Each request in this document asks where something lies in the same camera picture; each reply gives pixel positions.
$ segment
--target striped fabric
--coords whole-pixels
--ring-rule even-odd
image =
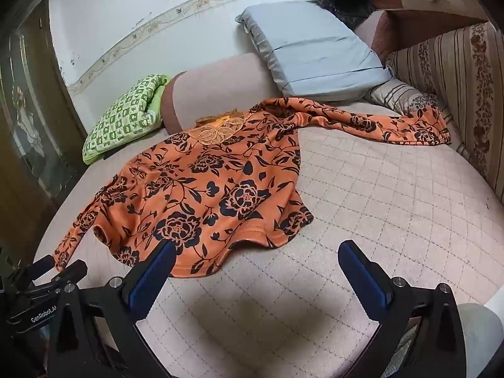
[[[432,105],[430,97],[416,88],[398,80],[390,81],[370,89],[364,98],[377,105],[385,106],[400,115]]]
[[[397,78],[448,104],[469,161],[504,197],[504,39],[489,23],[392,53]]]
[[[455,123],[452,112],[450,112],[450,108],[443,102],[437,95],[430,94],[432,98],[435,98],[435,102],[439,108],[441,116],[446,123],[446,127],[448,128],[448,132],[450,132],[450,136],[452,137],[452,142],[449,144],[455,152],[460,154],[466,161],[471,161],[471,154],[462,139],[462,135],[460,133],[460,129]]]

